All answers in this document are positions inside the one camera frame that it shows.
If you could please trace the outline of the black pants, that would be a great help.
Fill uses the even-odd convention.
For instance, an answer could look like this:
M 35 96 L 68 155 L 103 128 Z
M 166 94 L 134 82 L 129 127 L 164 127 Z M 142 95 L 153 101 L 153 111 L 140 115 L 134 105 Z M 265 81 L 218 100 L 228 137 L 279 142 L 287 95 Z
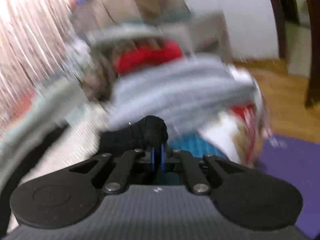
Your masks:
M 167 126 L 163 119 L 146 116 L 118 131 L 104 131 L 100 135 L 97 154 L 121 155 L 135 149 L 161 148 L 168 140 Z

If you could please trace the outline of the grey garment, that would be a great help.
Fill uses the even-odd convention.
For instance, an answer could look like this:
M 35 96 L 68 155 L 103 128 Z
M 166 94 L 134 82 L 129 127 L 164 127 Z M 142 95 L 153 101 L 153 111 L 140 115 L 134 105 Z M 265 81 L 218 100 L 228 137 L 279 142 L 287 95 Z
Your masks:
M 213 54 L 197 54 L 119 78 L 113 85 L 111 130 L 153 115 L 164 120 L 171 136 L 197 130 L 219 111 L 253 102 L 257 85 L 250 75 Z

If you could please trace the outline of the patterned striped bedsheet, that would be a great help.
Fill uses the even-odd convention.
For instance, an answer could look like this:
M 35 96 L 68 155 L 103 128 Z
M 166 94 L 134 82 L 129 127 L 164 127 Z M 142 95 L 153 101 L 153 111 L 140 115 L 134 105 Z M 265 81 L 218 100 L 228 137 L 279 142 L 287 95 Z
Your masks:
M 97 207 L 119 158 L 93 156 L 107 114 L 80 87 L 57 81 L 1 139 L 1 235 L 25 223 L 55 229 Z

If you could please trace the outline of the olive crumpled garment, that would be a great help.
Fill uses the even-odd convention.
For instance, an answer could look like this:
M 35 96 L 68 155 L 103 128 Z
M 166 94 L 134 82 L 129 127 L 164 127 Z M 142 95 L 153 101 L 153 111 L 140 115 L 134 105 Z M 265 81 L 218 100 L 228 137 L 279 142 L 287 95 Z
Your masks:
M 119 56 L 119 45 L 96 47 L 90 56 L 93 67 L 85 71 L 80 86 L 89 101 L 106 102 L 112 96 L 113 84 L 118 77 L 113 64 Z

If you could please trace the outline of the red garment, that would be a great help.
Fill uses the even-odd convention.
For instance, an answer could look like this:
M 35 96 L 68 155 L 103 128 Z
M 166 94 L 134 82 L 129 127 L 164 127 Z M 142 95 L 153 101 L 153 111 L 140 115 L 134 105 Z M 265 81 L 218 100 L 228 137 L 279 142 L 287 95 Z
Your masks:
M 144 44 L 120 53 L 113 61 L 113 67 L 118 74 L 126 75 L 181 57 L 183 53 L 178 44 L 171 40 L 164 40 L 158 48 Z

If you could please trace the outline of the purple mat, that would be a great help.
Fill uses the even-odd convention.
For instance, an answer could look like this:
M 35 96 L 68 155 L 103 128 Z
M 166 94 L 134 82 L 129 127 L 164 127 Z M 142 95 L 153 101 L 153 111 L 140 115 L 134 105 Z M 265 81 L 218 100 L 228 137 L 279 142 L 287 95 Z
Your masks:
M 319 235 L 319 144 L 281 135 L 269 137 L 256 168 L 294 185 L 303 197 L 296 227 L 311 239 Z

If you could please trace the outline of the beige leaf-patterned curtain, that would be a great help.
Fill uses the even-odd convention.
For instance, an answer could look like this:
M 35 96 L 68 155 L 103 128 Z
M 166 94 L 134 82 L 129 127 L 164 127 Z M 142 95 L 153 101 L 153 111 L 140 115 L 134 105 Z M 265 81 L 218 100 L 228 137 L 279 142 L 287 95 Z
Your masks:
M 75 0 L 1 0 L 1 131 L 39 82 L 60 70 Z

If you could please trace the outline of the dark wooden chair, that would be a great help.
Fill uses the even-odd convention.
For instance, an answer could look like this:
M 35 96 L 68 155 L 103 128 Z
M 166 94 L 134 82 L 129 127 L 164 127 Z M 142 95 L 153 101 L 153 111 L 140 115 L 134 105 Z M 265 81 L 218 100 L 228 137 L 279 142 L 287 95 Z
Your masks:
M 319 106 L 319 0 L 271 0 L 286 71 L 308 80 L 304 105 Z

